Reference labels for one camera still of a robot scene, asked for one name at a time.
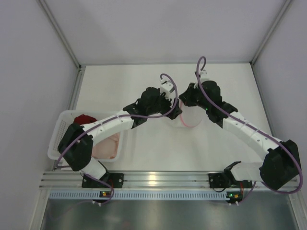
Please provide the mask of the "white mesh laundry bag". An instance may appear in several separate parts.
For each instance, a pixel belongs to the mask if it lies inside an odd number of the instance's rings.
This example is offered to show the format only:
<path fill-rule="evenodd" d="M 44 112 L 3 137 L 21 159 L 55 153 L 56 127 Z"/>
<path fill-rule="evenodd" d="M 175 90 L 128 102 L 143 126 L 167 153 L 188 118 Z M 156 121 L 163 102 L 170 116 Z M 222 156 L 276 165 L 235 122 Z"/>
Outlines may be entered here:
<path fill-rule="evenodd" d="M 199 107 L 188 107 L 179 101 L 179 108 L 182 113 L 174 120 L 167 120 L 172 127 L 194 128 L 202 121 L 202 109 Z"/>

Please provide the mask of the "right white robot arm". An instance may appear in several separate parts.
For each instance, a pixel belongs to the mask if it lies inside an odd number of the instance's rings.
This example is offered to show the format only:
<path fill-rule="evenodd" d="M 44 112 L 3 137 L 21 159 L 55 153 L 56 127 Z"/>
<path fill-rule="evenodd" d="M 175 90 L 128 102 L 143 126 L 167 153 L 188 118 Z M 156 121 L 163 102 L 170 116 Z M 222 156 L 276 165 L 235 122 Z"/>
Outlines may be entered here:
<path fill-rule="evenodd" d="M 278 190 L 301 173 L 297 145 L 281 141 L 254 127 L 238 109 L 222 100 L 220 87 L 212 80 L 201 86 L 190 83 L 179 96 L 187 107 L 200 107 L 210 121 L 232 133 L 255 151 L 260 162 L 236 161 L 224 169 L 226 177 L 234 181 L 262 182 Z"/>

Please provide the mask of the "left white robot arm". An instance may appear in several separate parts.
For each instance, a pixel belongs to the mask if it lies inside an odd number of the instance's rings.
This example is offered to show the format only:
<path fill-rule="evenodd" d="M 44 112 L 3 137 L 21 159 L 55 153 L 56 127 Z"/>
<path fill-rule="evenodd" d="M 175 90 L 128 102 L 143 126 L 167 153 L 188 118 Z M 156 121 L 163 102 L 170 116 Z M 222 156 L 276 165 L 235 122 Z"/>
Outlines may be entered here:
<path fill-rule="evenodd" d="M 110 172 L 92 156 L 94 146 L 121 131 L 134 129 L 148 119 L 168 117 L 174 120 L 181 114 L 176 86 L 148 87 L 136 102 L 106 119 L 79 125 L 72 123 L 62 137 L 58 152 L 74 172 L 80 172 L 85 187 L 107 187 Z"/>

